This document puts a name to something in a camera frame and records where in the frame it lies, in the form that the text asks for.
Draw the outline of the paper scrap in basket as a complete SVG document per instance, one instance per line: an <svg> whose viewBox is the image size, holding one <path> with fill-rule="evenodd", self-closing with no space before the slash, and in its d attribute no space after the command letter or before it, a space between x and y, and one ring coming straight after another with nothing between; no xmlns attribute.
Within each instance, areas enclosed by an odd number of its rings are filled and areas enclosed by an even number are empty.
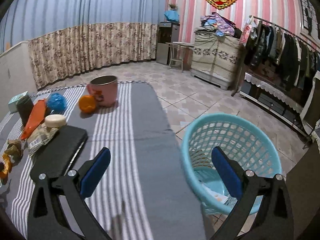
<svg viewBox="0 0 320 240"><path fill-rule="evenodd" d="M225 192L225 187L220 180L199 181L204 190L210 194L218 202L225 204L229 200L228 194Z"/></svg>

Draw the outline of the cloth covered cabinet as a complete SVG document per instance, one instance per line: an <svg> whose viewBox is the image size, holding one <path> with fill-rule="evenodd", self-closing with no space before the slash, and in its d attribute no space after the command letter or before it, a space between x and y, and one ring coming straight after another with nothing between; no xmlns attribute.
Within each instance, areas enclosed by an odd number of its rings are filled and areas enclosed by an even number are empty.
<svg viewBox="0 0 320 240"><path fill-rule="evenodd" d="M236 78L240 57L237 38L198 33L194 40L191 76L228 90Z"/></svg>

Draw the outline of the pile of folded clothes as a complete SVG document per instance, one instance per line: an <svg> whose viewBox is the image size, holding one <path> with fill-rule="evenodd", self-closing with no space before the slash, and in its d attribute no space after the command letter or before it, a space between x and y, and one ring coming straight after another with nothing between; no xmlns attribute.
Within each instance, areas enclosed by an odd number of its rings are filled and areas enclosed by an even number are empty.
<svg viewBox="0 0 320 240"><path fill-rule="evenodd" d="M240 38L242 31L235 23L221 16L217 12L201 16L201 25L195 28L194 33L209 32L217 33L219 36L231 36Z"/></svg>

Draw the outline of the crinkled snack wrapper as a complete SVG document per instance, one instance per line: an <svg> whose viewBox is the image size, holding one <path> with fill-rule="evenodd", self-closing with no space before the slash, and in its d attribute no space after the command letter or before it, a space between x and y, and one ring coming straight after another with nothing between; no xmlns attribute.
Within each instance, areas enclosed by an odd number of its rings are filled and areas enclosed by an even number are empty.
<svg viewBox="0 0 320 240"><path fill-rule="evenodd" d="M44 145L47 145L54 137L59 128L47 127L45 124L38 126L27 139L28 155L32 157Z"/></svg>

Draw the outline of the light blue tissue box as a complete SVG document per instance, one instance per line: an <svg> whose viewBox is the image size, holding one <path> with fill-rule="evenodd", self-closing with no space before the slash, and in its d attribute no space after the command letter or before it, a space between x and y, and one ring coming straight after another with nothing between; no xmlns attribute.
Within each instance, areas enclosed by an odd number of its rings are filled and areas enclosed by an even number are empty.
<svg viewBox="0 0 320 240"><path fill-rule="evenodd" d="M18 101L23 98L24 96L29 95L28 91L25 91L21 94L17 94L13 96L10 101L8 102L8 109L10 113L16 113L17 112L17 103Z"/></svg>

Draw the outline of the turquoise plastic laundry basket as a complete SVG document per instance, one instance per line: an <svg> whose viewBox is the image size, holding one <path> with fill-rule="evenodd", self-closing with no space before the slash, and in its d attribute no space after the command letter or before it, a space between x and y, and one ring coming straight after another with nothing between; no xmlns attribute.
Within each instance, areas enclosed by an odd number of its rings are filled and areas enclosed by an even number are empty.
<svg viewBox="0 0 320 240"><path fill-rule="evenodd" d="M272 178L282 173L278 152L269 137L251 122L231 114L206 114L187 128L181 144L181 163L186 181L208 215L229 215L237 200L232 197L212 163L212 150L219 146L244 170ZM208 194L202 181L220 180L229 200L222 204Z"/></svg>

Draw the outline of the crumpled blue plastic bag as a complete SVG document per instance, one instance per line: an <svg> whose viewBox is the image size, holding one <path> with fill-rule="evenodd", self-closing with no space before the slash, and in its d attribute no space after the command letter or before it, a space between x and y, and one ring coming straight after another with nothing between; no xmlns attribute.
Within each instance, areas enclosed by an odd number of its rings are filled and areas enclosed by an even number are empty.
<svg viewBox="0 0 320 240"><path fill-rule="evenodd" d="M67 108L67 101L64 96L59 93L52 94L47 99L47 107L54 112L63 112Z"/></svg>

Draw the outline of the low shelf with lace cover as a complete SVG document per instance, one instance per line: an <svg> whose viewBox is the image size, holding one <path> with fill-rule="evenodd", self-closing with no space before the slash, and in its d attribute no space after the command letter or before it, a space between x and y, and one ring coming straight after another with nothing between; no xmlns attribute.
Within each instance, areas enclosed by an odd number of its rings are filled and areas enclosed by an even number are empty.
<svg viewBox="0 0 320 240"><path fill-rule="evenodd" d="M300 118L303 107L266 78L246 71L243 82L239 84L238 92L244 98L275 115L302 136L306 138L310 136Z"/></svg>

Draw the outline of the pink metal mug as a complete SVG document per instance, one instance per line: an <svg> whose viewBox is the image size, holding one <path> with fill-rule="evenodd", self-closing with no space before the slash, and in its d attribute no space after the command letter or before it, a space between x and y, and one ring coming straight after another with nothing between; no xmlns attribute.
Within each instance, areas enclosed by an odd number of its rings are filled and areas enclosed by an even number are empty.
<svg viewBox="0 0 320 240"><path fill-rule="evenodd" d="M117 100L118 79L114 75L96 77L88 83L87 90L99 106L112 107Z"/></svg>

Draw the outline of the orange peel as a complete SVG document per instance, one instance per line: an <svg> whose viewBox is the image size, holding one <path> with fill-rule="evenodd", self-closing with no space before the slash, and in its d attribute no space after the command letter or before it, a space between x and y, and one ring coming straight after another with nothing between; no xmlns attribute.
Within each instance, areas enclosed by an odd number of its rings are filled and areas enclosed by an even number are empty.
<svg viewBox="0 0 320 240"><path fill-rule="evenodd" d="M4 168L3 170L1 170L1 175L0 178L1 179L5 179L8 177L8 174L11 172L12 170L12 163L11 163L11 159L10 156L7 154L3 154L3 160L4 160Z"/></svg>

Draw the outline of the clothes rack with garments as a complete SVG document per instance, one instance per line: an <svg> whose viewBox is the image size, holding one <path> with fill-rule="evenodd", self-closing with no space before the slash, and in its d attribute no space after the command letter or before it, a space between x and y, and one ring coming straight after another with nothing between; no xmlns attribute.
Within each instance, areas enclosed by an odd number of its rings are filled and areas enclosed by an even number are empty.
<svg viewBox="0 0 320 240"><path fill-rule="evenodd" d="M251 15L246 22L240 44L248 51L248 67L257 69L269 62L287 89L304 85L305 78L319 68L319 48L291 31L265 19Z"/></svg>

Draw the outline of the whole orange fruit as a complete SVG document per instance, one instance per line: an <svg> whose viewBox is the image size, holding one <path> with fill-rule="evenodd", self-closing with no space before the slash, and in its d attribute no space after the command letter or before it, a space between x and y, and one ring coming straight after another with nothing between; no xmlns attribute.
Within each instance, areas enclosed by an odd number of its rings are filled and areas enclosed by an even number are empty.
<svg viewBox="0 0 320 240"><path fill-rule="evenodd" d="M79 99L78 105L79 105L80 111L86 114L91 114L95 112L97 108L96 100L92 95L83 95Z"/></svg>

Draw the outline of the water dispenser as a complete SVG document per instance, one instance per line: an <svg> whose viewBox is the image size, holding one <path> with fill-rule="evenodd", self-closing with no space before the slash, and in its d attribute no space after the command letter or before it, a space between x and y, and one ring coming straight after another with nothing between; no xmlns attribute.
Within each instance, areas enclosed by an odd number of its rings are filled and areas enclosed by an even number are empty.
<svg viewBox="0 0 320 240"><path fill-rule="evenodd" d="M157 36L156 62L168 65L170 60L169 43L178 41L180 24L160 22Z"/></svg>

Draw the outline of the small metal stool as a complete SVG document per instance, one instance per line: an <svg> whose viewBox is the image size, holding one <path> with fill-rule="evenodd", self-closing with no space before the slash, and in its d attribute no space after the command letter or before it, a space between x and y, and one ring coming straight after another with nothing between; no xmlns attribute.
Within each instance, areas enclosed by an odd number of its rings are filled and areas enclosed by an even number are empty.
<svg viewBox="0 0 320 240"><path fill-rule="evenodd" d="M184 71L184 57L187 50L193 50L193 43L186 42L167 42L169 46L169 64L168 68L171 69L176 63L180 63L181 72Z"/></svg>

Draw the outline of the blue bag on dispenser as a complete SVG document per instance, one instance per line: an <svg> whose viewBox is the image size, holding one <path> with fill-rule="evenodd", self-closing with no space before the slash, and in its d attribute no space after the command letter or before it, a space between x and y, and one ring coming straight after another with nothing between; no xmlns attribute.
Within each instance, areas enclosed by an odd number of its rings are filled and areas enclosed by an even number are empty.
<svg viewBox="0 0 320 240"><path fill-rule="evenodd" d="M167 10L164 13L165 20L168 22L179 23L180 16L176 10Z"/></svg>

